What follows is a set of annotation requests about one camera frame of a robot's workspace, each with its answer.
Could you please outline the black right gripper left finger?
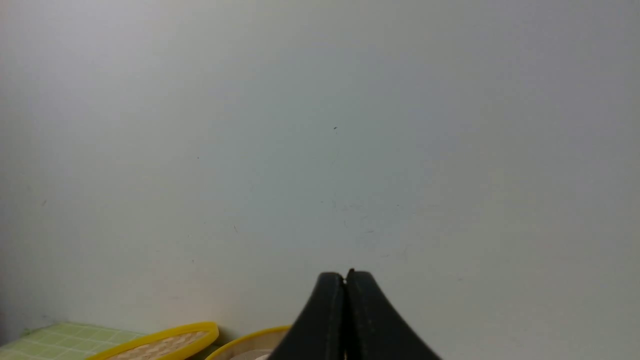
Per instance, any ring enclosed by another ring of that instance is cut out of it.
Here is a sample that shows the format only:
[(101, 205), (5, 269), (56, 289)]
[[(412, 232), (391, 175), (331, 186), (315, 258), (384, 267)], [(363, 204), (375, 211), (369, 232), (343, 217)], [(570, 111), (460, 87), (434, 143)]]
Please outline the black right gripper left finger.
[(270, 360), (343, 360), (345, 280), (336, 272), (322, 272), (306, 305), (270, 353)]

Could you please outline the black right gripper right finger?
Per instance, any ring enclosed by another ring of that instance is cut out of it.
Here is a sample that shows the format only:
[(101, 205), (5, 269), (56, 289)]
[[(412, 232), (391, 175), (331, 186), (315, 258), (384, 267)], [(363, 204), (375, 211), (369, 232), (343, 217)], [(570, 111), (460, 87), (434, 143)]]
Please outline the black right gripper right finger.
[(372, 273), (350, 269), (345, 280), (347, 360), (439, 360), (391, 304)]

